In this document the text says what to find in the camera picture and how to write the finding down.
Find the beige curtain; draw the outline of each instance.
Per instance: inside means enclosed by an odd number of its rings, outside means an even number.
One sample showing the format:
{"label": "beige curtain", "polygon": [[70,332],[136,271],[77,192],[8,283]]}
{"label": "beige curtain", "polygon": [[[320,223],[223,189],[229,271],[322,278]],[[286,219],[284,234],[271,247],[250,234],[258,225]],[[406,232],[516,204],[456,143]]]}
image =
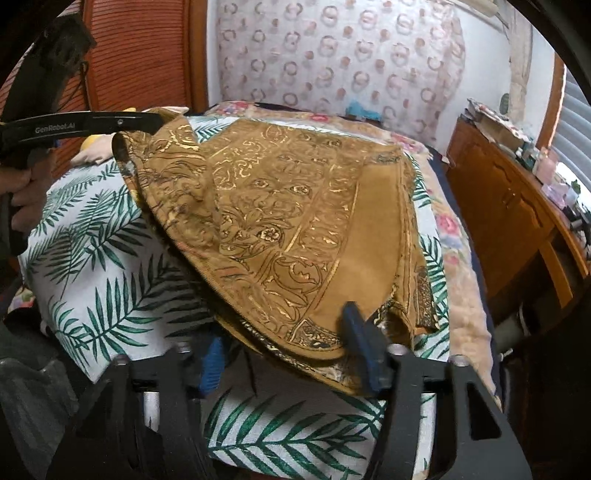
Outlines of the beige curtain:
{"label": "beige curtain", "polygon": [[465,65],[444,0],[225,0],[219,52],[224,100],[336,115],[357,102],[426,143]]}
{"label": "beige curtain", "polygon": [[511,120],[519,124],[525,116],[525,97],[530,79],[533,28],[529,20],[512,5],[506,5],[506,20],[511,48],[511,86],[509,87],[509,112]]}

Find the blue rubber tip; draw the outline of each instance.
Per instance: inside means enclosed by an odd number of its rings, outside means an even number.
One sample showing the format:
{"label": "blue rubber tip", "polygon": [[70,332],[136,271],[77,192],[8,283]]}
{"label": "blue rubber tip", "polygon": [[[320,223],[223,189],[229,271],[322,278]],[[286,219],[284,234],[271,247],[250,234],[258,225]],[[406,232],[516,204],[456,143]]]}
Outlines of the blue rubber tip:
{"label": "blue rubber tip", "polygon": [[213,392],[220,384],[222,372],[226,366],[222,340],[216,337],[212,340],[207,353],[203,357],[203,371],[199,383],[199,391],[205,397]]}

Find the window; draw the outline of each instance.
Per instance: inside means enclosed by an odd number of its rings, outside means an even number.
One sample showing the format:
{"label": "window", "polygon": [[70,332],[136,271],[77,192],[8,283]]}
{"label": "window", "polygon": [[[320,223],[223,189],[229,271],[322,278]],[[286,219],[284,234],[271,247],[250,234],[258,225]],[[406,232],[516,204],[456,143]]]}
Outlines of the window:
{"label": "window", "polygon": [[574,180],[575,176],[579,179],[581,201],[591,209],[591,106],[568,70],[552,149],[564,164],[558,166],[558,173],[567,181]]}

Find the brown patterned cloth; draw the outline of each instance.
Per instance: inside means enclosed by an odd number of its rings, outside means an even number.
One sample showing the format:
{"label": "brown patterned cloth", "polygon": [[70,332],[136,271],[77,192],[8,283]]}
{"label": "brown patterned cloth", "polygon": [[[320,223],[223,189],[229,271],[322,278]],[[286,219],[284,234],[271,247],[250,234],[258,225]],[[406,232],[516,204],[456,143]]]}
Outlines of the brown patterned cloth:
{"label": "brown patterned cloth", "polygon": [[377,310],[399,343],[433,324],[400,147],[246,119],[198,145],[178,116],[154,136],[116,135],[113,152],[144,212],[215,292],[220,323],[258,352],[351,393],[346,301]]}

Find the metal screw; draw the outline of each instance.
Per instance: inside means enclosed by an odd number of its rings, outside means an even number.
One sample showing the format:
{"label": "metal screw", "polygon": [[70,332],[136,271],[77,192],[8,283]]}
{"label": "metal screw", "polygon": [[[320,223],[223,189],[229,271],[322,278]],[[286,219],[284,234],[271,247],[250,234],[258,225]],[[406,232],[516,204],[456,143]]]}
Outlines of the metal screw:
{"label": "metal screw", "polygon": [[121,365],[127,365],[128,363],[128,358],[127,355],[117,355],[114,359],[113,359],[115,365],[117,366],[121,366]]}
{"label": "metal screw", "polygon": [[470,365],[470,360],[466,355],[452,355],[448,362],[456,367],[468,367]]}
{"label": "metal screw", "polygon": [[191,345],[189,344],[189,342],[179,342],[177,343],[177,352],[191,353]]}
{"label": "metal screw", "polygon": [[390,355],[400,356],[410,353],[410,350],[406,348],[404,345],[400,345],[399,343],[392,343],[391,345],[388,345],[388,353]]}

